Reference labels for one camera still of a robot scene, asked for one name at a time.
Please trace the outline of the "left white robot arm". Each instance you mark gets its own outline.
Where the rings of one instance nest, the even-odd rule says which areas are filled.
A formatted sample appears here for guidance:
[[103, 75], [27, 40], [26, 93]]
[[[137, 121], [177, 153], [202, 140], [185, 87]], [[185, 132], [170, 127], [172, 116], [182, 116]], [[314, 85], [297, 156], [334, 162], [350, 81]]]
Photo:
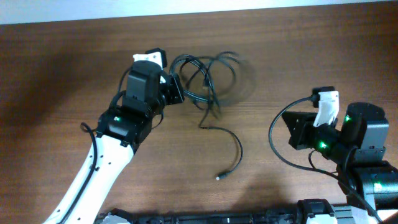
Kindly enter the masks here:
[[183, 102], [176, 75], [164, 72], [164, 65], [135, 60], [122, 79], [108, 109], [91, 129], [91, 147], [71, 186], [46, 223], [93, 223], [114, 182], [132, 161], [137, 149], [152, 131], [155, 116], [165, 106]]

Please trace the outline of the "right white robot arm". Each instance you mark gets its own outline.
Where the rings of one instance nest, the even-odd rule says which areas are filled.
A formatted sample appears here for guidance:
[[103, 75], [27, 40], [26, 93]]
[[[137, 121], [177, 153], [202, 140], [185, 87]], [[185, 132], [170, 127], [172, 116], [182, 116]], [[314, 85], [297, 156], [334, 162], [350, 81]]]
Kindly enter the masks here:
[[378, 210], [397, 209], [397, 168], [383, 159], [389, 123], [382, 108], [356, 102], [348, 106], [340, 130], [316, 122], [315, 113], [282, 110], [296, 150], [312, 148], [336, 163], [336, 178], [358, 215], [380, 222]]

